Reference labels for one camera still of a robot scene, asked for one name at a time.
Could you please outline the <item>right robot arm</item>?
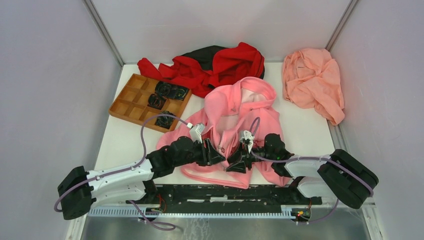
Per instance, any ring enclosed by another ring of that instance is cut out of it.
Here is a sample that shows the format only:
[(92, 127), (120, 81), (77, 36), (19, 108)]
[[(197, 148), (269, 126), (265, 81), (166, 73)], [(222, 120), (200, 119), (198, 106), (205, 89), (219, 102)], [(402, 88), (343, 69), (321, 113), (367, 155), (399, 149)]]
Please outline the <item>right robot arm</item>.
[(343, 149), (322, 156), (295, 155), (276, 133), (267, 134), (259, 147), (254, 146), (252, 135), (241, 137), (228, 161), (226, 172), (245, 174), (254, 163), (269, 163), (278, 177), (300, 178), (288, 191), (295, 204), (314, 197), (337, 198), (346, 206), (359, 209), (379, 184), (375, 173)]

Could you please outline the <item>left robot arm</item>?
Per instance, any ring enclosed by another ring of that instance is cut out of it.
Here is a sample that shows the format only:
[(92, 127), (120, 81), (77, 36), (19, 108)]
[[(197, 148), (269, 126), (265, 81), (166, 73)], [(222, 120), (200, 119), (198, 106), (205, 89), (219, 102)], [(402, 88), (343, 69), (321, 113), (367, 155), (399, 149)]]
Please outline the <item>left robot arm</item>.
[(154, 179), (172, 174), (176, 167), (192, 163), (211, 166), (225, 159), (210, 139), (181, 136), (145, 155), (140, 162), (90, 171), (77, 166), (57, 187), (59, 197), (54, 210), (62, 213), (64, 220), (73, 220), (98, 206), (138, 200), (150, 204), (158, 195)]

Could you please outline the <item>pink jacket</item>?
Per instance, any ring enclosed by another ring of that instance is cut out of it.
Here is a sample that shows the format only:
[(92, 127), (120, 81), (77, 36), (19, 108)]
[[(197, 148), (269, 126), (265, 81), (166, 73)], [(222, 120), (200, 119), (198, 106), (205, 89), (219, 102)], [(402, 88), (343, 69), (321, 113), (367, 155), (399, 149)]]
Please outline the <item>pink jacket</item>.
[[(280, 114), (273, 108), (277, 98), (275, 89), (257, 77), (245, 77), (233, 85), (215, 88), (204, 98), (204, 107), (189, 116), (186, 122), (204, 124), (202, 138), (210, 139), (212, 146), (229, 158), (239, 145), (240, 132), (249, 130), (254, 119), (260, 118), (254, 134), (254, 143), (264, 145), (267, 134), (283, 138)], [(211, 166), (196, 163), (183, 165), (180, 172), (187, 178), (208, 184), (247, 189), (252, 170), (245, 173), (226, 172), (227, 160)]]

